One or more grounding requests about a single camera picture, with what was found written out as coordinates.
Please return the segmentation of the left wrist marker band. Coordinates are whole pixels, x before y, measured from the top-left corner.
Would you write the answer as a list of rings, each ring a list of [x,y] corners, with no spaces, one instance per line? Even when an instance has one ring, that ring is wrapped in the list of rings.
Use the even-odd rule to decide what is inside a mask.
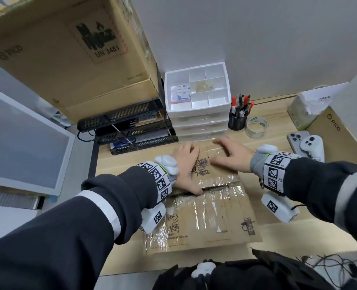
[[[136,166],[144,168],[153,176],[157,186],[157,204],[171,193],[171,181],[169,180],[167,171],[161,165],[152,161],[146,161]]]

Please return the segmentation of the white wrist tracker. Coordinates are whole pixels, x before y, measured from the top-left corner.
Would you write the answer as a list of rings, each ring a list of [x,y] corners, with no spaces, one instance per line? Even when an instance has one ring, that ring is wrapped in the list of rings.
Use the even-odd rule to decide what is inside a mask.
[[[277,153],[278,152],[278,148],[276,146],[273,146],[273,145],[263,144],[262,146],[257,147],[255,149],[255,151],[257,153],[273,154],[273,153]]]
[[[177,161],[170,155],[162,155],[155,157],[155,162],[160,165],[166,174],[170,177],[176,177],[179,174],[179,168],[177,167]]]

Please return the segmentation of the person's dark jacket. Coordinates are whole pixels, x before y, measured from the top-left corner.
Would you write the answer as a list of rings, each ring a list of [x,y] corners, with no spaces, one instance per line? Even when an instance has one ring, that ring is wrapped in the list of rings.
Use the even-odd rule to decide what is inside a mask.
[[[191,278],[195,266],[178,265],[160,274],[152,290],[357,290],[356,279],[336,289],[306,259],[292,259],[279,253],[252,249],[254,259],[214,262],[206,277]]]

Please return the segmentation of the person's left forearm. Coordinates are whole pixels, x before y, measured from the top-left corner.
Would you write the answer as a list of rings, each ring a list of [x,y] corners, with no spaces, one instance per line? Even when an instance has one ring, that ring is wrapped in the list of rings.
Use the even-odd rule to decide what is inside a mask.
[[[94,290],[113,246],[156,201],[155,180],[139,166],[85,180],[78,195],[0,238],[0,290]]]

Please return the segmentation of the black pen holder cup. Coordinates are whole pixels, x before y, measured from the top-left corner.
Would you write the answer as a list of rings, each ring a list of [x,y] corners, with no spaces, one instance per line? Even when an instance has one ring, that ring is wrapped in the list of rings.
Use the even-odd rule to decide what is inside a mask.
[[[229,113],[228,128],[232,131],[240,131],[245,128],[248,116],[236,117],[235,114]]]

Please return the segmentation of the bunch of pens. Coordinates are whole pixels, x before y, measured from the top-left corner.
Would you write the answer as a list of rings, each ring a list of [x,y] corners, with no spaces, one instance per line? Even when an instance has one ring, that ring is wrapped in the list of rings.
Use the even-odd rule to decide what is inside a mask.
[[[243,96],[241,94],[238,97],[232,97],[229,115],[237,118],[248,116],[255,105],[250,97],[250,95]]]

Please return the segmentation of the white right wrist tracker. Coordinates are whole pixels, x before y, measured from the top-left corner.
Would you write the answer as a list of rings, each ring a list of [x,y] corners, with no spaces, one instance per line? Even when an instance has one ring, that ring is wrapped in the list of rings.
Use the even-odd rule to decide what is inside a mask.
[[[263,144],[262,146],[257,147],[255,149],[255,151],[257,153],[273,154],[273,153],[277,153],[278,152],[278,148],[276,146],[273,146],[273,145]]]

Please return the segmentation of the white left wrist tracker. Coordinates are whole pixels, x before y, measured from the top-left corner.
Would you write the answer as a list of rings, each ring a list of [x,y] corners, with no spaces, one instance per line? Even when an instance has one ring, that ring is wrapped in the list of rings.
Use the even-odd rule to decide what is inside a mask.
[[[170,155],[162,155],[155,157],[155,162],[160,165],[166,174],[170,177],[176,177],[179,174],[179,168],[177,167],[177,161]]]

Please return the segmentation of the person's right hand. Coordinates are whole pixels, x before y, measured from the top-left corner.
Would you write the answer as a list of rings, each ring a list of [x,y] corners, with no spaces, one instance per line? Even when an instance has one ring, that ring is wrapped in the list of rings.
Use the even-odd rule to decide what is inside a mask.
[[[251,173],[250,163],[256,152],[247,146],[239,143],[229,136],[216,138],[212,141],[226,150],[228,156],[235,156],[239,159],[239,170],[237,172]]]

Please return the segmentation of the clear tape roll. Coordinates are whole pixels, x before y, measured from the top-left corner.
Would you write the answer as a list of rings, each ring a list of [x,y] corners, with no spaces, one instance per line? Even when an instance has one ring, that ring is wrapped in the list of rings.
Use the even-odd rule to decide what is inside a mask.
[[[268,122],[263,117],[251,117],[247,119],[245,134],[252,139],[260,139],[267,132]]]

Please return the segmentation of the person's left hand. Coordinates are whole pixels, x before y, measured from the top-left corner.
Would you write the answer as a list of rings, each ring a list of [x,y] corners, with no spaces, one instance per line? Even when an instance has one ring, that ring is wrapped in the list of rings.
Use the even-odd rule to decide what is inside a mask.
[[[191,179],[191,172],[196,164],[200,153],[200,148],[194,146],[192,142],[186,142],[177,146],[172,152],[171,156],[176,159],[177,167],[179,168],[179,174],[176,177],[176,183],[174,187],[180,189],[180,182],[194,182]]]

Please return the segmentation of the white chest tracker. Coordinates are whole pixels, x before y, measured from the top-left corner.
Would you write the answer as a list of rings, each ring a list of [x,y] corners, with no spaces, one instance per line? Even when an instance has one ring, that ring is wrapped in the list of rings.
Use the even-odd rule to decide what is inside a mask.
[[[213,270],[216,268],[216,264],[214,262],[203,262],[197,265],[197,268],[192,271],[191,278],[198,278],[201,275],[206,277],[207,275],[211,275]]]

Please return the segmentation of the large printed cardboard box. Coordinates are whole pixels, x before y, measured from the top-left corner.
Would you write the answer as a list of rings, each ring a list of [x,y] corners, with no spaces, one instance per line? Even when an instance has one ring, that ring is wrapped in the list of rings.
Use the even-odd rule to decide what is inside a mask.
[[[131,0],[21,0],[0,10],[0,67],[73,123],[159,97]]]

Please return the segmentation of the taped cardboard box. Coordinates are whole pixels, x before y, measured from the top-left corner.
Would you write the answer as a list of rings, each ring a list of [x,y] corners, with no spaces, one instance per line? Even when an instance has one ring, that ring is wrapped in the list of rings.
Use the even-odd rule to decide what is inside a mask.
[[[214,156],[227,153],[216,144],[201,147],[191,171],[203,194],[175,188],[162,194],[155,229],[141,229],[148,233],[144,235],[146,255],[263,241],[238,173],[212,165]]]

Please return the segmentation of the white plastic drawer organizer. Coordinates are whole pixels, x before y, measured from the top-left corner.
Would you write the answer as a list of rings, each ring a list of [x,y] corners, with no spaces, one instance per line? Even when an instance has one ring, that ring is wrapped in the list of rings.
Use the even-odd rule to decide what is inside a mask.
[[[171,87],[205,79],[214,80],[214,91],[191,93],[191,102],[171,103]],[[179,142],[226,135],[232,96],[225,62],[166,72],[164,83],[166,112]]]

